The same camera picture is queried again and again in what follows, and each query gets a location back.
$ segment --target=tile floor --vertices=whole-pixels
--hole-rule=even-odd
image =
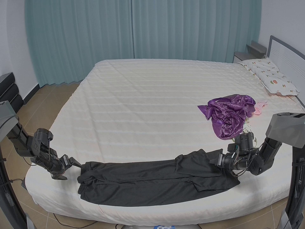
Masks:
[[[54,122],[57,114],[59,113],[62,106],[66,103],[78,84],[70,85],[51,85],[42,87],[31,99],[30,101],[22,106],[18,111],[18,116],[20,122],[25,127],[25,130],[29,134],[33,134],[37,128],[43,127],[49,129]],[[12,143],[5,138],[1,142],[1,149],[3,157],[7,158],[5,163],[7,173],[10,179],[24,178],[29,166],[24,162],[24,160],[17,155],[13,149]],[[35,204],[32,197],[28,192],[23,189],[20,185],[20,181],[15,181],[12,183],[13,189],[16,196],[24,209],[27,212],[37,229],[63,229],[68,228],[61,226],[56,220],[53,214],[48,213],[39,205]],[[261,209],[255,213],[242,216],[239,218],[212,222],[206,224],[200,224],[202,229],[264,229],[266,227],[270,229],[275,229],[279,221],[282,210],[286,206],[287,199],[282,199],[264,209]],[[82,227],[90,224],[91,221],[76,219],[66,216],[57,216],[60,222],[75,226]],[[0,210],[0,221],[1,228],[11,229],[12,227],[7,223],[6,218],[4,218],[3,212]],[[114,224],[98,222],[88,229],[114,229]],[[305,229],[305,222],[301,225],[302,229]]]

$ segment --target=curtain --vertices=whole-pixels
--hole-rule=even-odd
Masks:
[[[133,58],[131,0],[25,0],[40,86],[84,79],[104,59]]]
[[[233,62],[258,40],[261,0],[132,0],[135,58]]]

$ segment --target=purple satin fabric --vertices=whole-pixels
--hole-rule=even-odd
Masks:
[[[212,99],[208,105],[200,105],[198,108],[207,119],[212,117],[216,136],[228,140],[242,132],[246,117],[251,117],[255,111],[254,105],[252,97],[234,94]]]

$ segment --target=white headboard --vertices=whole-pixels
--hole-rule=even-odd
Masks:
[[[305,55],[280,39],[270,36],[267,56],[300,91],[297,98],[305,105]]]

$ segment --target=mattress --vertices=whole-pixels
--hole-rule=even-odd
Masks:
[[[262,114],[250,118],[259,145],[274,113],[304,112],[295,97],[269,94],[240,64],[175,59],[124,59],[97,63],[59,112],[50,145],[58,156],[80,163],[174,159],[180,154],[223,148],[211,121],[197,105],[231,94],[268,100]],[[271,169],[242,175],[240,185],[183,203],[115,207],[80,199],[71,167],[66,181],[52,180],[30,167],[26,187],[42,208],[57,214],[125,225],[186,225],[230,219],[264,208],[288,196],[292,147],[283,144]]]

